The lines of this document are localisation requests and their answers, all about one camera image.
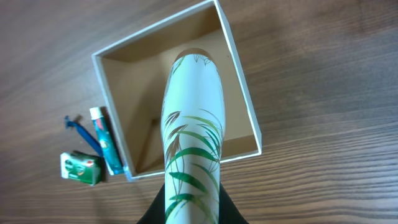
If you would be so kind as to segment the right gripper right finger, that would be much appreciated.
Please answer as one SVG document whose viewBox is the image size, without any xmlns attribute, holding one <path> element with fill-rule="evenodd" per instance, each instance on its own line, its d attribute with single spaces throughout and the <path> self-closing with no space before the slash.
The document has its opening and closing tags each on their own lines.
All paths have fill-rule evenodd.
<svg viewBox="0 0 398 224">
<path fill-rule="evenodd" d="M 220 185 L 219 224 L 249 224 L 241 215 L 222 184 Z"/>
</svg>

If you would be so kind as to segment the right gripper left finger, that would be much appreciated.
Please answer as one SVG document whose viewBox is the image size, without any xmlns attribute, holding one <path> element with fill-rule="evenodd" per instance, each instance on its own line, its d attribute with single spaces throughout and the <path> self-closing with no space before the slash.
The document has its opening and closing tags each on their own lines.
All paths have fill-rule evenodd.
<svg viewBox="0 0 398 224">
<path fill-rule="evenodd" d="M 137 224 L 164 224 L 165 223 L 165 185 L 163 185 L 155 196 L 145 214 Z"/>
</svg>

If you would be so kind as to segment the green white soap packet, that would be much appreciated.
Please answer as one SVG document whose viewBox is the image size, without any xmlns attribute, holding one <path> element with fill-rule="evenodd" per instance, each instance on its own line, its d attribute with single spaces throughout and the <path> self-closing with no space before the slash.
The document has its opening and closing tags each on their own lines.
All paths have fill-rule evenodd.
<svg viewBox="0 0 398 224">
<path fill-rule="evenodd" d="M 101 159 L 81 152 L 63 152 L 60 155 L 60 174 L 63 179 L 96 185 L 102 178 Z"/>
</svg>

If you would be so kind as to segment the white green-leaf lotion tube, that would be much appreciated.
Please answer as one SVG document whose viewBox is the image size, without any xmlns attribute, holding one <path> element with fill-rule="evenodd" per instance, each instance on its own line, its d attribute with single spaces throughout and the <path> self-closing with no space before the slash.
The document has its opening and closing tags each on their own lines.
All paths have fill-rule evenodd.
<svg viewBox="0 0 398 224">
<path fill-rule="evenodd" d="M 160 125 L 166 223 L 219 222 L 225 124 L 215 63 L 203 54 L 178 56 L 165 87 Z"/>
</svg>

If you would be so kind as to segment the blue white toothbrush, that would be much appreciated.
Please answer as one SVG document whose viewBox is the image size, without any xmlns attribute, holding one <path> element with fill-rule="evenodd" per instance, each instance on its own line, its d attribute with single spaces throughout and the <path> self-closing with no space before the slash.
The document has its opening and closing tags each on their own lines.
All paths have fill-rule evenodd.
<svg viewBox="0 0 398 224">
<path fill-rule="evenodd" d="M 131 171 L 130 171 L 129 167 L 124 166 L 123 169 L 124 169 L 124 174 L 126 176 L 127 181 L 132 182 L 132 175 L 131 175 Z"/>
</svg>

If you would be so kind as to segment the blue disposable razor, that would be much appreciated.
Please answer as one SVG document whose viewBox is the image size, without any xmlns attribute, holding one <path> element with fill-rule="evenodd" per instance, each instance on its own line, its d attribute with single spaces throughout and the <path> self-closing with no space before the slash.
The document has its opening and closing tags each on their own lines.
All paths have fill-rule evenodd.
<svg viewBox="0 0 398 224">
<path fill-rule="evenodd" d="M 75 128 L 77 133 L 94 149 L 99 157 L 103 157 L 99 142 L 78 122 L 70 120 L 69 116 L 64 118 L 65 128 Z"/>
</svg>

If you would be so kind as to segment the teal white toothpaste tube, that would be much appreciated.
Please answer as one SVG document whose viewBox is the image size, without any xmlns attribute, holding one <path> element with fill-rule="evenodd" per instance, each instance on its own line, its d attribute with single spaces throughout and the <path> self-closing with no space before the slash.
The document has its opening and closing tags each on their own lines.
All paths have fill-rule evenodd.
<svg viewBox="0 0 398 224">
<path fill-rule="evenodd" d="M 119 175 L 124 173 L 123 165 L 118 155 L 118 151 L 106 124 L 105 117 L 100 107 L 90 108 L 91 119 L 98 136 L 98 142 L 103 152 L 108 172 L 110 175 Z"/>
</svg>

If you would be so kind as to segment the white open cardboard box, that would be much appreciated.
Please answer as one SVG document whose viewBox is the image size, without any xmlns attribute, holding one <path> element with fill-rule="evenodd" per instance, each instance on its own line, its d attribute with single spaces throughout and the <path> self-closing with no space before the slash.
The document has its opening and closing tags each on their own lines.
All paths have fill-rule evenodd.
<svg viewBox="0 0 398 224">
<path fill-rule="evenodd" d="M 226 108 L 223 162 L 262 153 L 256 118 L 229 22 L 218 1 L 203 1 L 156 22 L 92 56 L 123 166 L 132 181 L 162 175 L 162 100 L 169 71 L 188 50 L 209 53 Z"/>
</svg>

